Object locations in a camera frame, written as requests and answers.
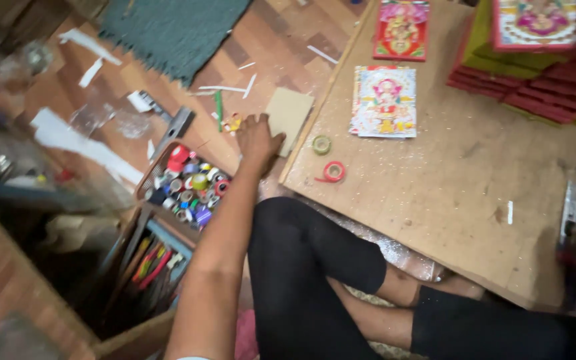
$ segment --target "cardboard piece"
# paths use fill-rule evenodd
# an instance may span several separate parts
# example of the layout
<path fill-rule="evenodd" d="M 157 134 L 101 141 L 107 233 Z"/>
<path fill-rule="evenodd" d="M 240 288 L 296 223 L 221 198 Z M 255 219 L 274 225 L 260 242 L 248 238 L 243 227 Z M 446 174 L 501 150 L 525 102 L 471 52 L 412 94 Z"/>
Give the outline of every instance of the cardboard piece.
<path fill-rule="evenodd" d="M 286 88 L 277 88 L 273 97 L 266 107 L 268 123 L 272 135 L 281 132 L 286 134 L 286 139 L 279 150 L 279 156 L 288 156 L 299 130 L 306 120 L 312 103 L 315 98 L 309 95 L 300 94 Z"/>

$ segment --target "knee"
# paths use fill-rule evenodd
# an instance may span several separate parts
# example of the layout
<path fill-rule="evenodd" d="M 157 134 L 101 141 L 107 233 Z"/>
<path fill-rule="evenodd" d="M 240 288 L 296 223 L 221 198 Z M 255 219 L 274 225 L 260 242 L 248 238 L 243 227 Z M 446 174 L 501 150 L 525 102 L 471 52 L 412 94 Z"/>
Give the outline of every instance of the knee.
<path fill-rule="evenodd" d="M 254 221 L 263 224 L 284 222 L 299 206 L 304 206 L 299 200 L 290 197 L 272 197 L 257 204 Z"/>

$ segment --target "plastic sheet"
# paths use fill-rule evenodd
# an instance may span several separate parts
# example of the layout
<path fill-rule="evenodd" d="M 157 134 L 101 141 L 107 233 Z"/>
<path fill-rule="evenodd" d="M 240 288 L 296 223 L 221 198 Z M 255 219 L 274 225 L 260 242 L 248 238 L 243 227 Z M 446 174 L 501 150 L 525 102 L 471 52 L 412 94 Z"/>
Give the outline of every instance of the plastic sheet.
<path fill-rule="evenodd" d="M 370 227 L 351 220 L 313 200 L 297 198 L 358 237 L 379 245 L 386 261 L 421 281 L 440 281 L 444 267 Z"/>
<path fill-rule="evenodd" d="M 360 238 L 368 240 L 372 243 L 379 245 L 381 253 L 386 261 L 393 264 L 397 268 L 405 271 L 406 273 L 414 276 L 422 281 L 440 281 L 444 274 L 444 266 L 436 263 L 420 253 L 409 249 L 396 240 L 381 234 L 370 227 L 360 224 L 354 220 L 349 219 L 326 208 L 325 206 L 310 200 L 306 197 L 295 194 L 294 192 L 286 189 L 284 186 L 278 184 L 277 178 L 281 167 L 275 167 L 267 178 L 261 180 L 259 184 L 259 201 L 269 197 L 288 196 L 294 197 L 310 207 L 316 209 L 327 218 L 331 219 L 341 227 L 347 229 L 351 233 Z"/>

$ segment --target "paper scrap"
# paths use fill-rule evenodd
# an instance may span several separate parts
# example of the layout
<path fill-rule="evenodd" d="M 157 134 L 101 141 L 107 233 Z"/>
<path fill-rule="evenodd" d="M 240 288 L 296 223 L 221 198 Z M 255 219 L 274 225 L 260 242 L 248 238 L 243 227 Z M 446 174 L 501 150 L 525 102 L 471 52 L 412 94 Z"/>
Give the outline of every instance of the paper scrap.
<path fill-rule="evenodd" d="M 269 116 L 268 125 L 270 125 L 271 135 L 286 134 L 279 156 L 285 158 L 290 153 L 314 101 L 315 98 L 312 96 L 286 88 L 275 90 L 265 112 Z"/>
<path fill-rule="evenodd" d="M 148 159 L 152 159 L 152 155 L 155 153 L 155 145 L 152 143 L 151 139 L 148 139 L 148 150 L 146 150 L 146 156 L 148 156 Z"/>
<path fill-rule="evenodd" d="M 250 82 L 248 83 L 248 87 L 246 88 L 246 92 L 244 93 L 244 99 L 248 97 L 248 93 L 250 93 L 250 89 L 252 88 L 252 83 L 255 82 L 255 78 L 257 77 L 257 74 L 252 75 L 252 78 L 250 78 Z"/>
<path fill-rule="evenodd" d="M 244 65 L 244 66 L 240 67 L 239 70 L 245 69 L 245 68 L 247 68 L 247 67 L 249 67 L 249 66 L 252 66 L 252 65 L 254 65 L 254 64 L 256 64 L 256 63 L 249 63 L 248 65 Z"/>
<path fill-rule="evenodd" d="M 101 69 L 101 65 L 103 64 L 104 61 L 102 58 L 97 59 L 97 61 L 95 61 L 95 63 L 92 64 L 92 66 L 88 69 L 88 71 L 86 71 L 84 76 L 81 77 L 81 80 L 79 81 L 79 86 L 83 88 L 89 86 L 90 82 L 92 81 L 92 78 L 95 77 L 97 72 Z"/>
<path fill-rule="evenodd" d="M 76 152 L 100 164 L 110 175 L 119 174 L 132 184 L 139 184 L 143 173 L 114 153 L 106 144 L 91 140 L 71 129 L 49 108 L 41 108 L 30 122 L 37 128 L 35 139 L 46 147 Z"/>
<path fill-rule="evenodd" d="M 238 91 L 246 92 L 246 89 L 231 88 L 229 86 L 199 86 L 199 90 L 228 90 L 228 91 Z"/>
<path fill-rule="evenodd" d="M 134 106 L 140 113 L 145 113 L 146 111 L 152 110 L 152 106 L 148 102 L 145 102 L 139 95 L 139 91 L 135 91 L 127 96 L 128 101 Z"/>
<path fill-rule="evenodd" d="M 82 33 L 79 29 L 70 29 L 63 34 L 57 35 L 61 41 L 61 44 L 65 44 L 68 41 L 75 42 L 78 45 L 84 46 L 93 53 L 101 56 L 102 58 L 112 62 L 115 65 L 121 65 L 122 61 L 114 57 L 105 47 L 99 45 L 99 43 L 92 37 L 87 36 Z"/>
<path fill-rule="evenodd" d="M 513 224 L 513 202 L 508 201 L 508 225 Z"/>
<path fill-rule="evenodd" d="M 308 48 L 310 50 L 312 50 L 313 52 L 315 52 L 317 55 L 321 56 L 322 58 L 326 59 L 327 61 L 330 61 L 333 64 L 338 64 L 339 61 L 336 61 L 335 59 L 331 58 L 330 56 L 324 54 L 321 50 L 319 50 L 318 48 L 316 48 L 315 46 L 312 45 L 308 45 Z"/>

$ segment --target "person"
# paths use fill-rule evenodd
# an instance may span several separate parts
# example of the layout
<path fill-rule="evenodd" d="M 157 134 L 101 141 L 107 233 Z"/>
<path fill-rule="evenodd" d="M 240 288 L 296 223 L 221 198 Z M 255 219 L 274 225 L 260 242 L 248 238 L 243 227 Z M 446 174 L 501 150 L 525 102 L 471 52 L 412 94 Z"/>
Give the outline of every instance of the person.
<path fill-rule="evenodd" d="M 576 317 L 422 284 L 308 205 L 284 197 L 256 204 L 283 139 L 270 136 L 265 114 L 242 122 L 243 159 L 189 264 L 166 360 L 233 358 L 246 254 L 262 360 L 379 359 L 366 340 L 430 359 L 576 359 Z M 364 302 L 343 284 L 397 307 Z"/>

